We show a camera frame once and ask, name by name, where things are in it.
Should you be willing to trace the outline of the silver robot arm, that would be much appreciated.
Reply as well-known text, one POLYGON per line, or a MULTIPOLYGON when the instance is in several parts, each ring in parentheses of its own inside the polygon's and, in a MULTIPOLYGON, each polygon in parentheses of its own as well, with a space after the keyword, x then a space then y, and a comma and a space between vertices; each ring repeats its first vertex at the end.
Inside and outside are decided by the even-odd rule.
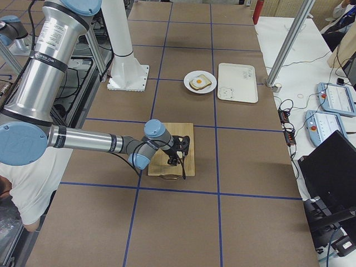
POLYGON ((45 1, 45 22, 29 54, 13 100, 1 110, 1 163, 23 166, 48 147, 126 154, 145 169, 156 151, 178 160, 175 138, 159 120, 145 123, 144 137, 84 131, 53 124, 50 112, 79 37, 87 34, 98 12, 105 20, 113 51, 109 89, 143 91, 149 67, 135 58, 123 1, 45 1))
POLYGON ((15 43, 21 51, 26 51, 29 48, 28 32, 17 16, 1 17, 1 42, 5 46, 15 43))

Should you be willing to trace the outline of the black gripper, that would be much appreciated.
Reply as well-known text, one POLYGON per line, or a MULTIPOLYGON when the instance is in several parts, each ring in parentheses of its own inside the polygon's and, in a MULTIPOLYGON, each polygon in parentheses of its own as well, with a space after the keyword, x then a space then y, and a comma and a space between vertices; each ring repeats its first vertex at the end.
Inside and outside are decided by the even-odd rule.
POLYGON ((168 164, 170 166, 176 166, 180 159, 179 155, 177 154, 177 151, 174 148, 169 148, 166 150, 166 154, 169 157, 168 164))

